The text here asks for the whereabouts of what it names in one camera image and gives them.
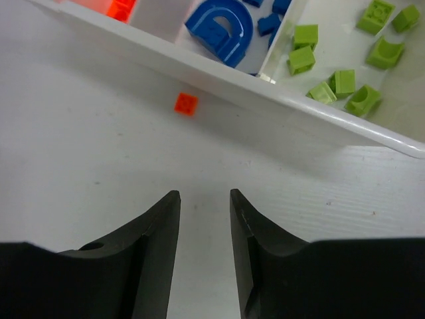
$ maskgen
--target green lego brick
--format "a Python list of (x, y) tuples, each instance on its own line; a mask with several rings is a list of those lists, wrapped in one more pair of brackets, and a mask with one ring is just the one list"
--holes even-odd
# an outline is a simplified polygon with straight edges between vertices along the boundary
[(420, 12), (415, 5), (409, 5), (404, 8), (395, 18), (392, 20), (392, 26), (398, 33), (405, 32), (415, 25), (418, 24), (420, 18)]
[(322, 82), (316, 87), (312, 88), (307, 93), (307, 97), (328, 105), (334, 103), (334, 101), (337, 100), (335, 93), (332, 92), (331, 88), (326, 82)]
[(395, 6), (382, 0), (373, 0), (357, 23), (357, 28), (376, 35), (394, 11)]
[(345, 105), (345, 109), (352, 115), (364, 116), (371, 110), (376, 110), (381, 102), (381, 93), (369, 85), (364, 85), (351, 97)]
[(329, 86), (338, 99), (347, 98), (356, 91), (354, 70), (336, 71), (329, 79)]
[(366, 59), (366, 63), (383, 70), (393, 68), (399, 62), (403, 52), (404, 43), (389, 43), (382, 36), (373, 45), (373, 48)]
[(307, 72), (313, 68), (315, 63), (316, 59), (311, 46), (290, 52), (290, 58), (287, 61), (291, 75)]
[(311, 46), (314, 51), (319, 42), (319, 27), (317, 25), (296, 25), (294, 33), (294, 50)]

